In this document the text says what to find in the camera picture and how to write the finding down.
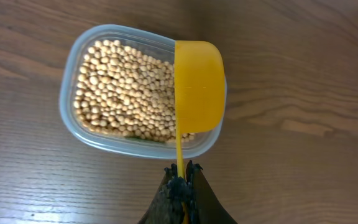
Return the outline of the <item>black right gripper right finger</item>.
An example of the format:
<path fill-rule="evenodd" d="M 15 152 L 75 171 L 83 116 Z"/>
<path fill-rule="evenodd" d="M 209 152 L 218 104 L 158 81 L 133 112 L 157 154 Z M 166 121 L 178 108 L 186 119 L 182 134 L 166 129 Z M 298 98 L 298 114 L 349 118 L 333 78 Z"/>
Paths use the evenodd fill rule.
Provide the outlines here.
<path fill-rule="evenodd" d="M 186 181 L 190 185 L 189 223 L 237 224 L 213 192 L 199 164 L 190 160 L 186 165 Z"/>

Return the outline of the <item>yellow measuring scoop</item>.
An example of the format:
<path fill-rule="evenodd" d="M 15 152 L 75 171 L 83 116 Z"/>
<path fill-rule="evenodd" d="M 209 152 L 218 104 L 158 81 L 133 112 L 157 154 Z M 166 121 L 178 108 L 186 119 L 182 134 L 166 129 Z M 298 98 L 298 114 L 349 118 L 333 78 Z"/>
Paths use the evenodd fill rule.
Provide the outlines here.
<path fill-rule="evenodd" d="M 175 117 L 178 176 L 186 181 L 184 158 L 210 149 L 219 137 L 226 104 L 226 78 L 219 50 L 205 41 L 175 42 Z M 189 223 L 190 185 L 184 205 Z"/>

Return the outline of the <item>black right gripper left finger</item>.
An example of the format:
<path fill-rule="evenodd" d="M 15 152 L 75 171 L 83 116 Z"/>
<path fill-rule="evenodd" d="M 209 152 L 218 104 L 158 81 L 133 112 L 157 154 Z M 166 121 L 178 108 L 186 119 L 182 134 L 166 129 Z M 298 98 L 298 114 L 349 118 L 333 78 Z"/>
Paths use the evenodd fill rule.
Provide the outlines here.
<path fill-rule="evenodd" d="M 138 224 L 182 224 L 185 219 L 186 181 L 178 176 L 176 164 L 164 168 L 164 171 L 157 192 Z"/>

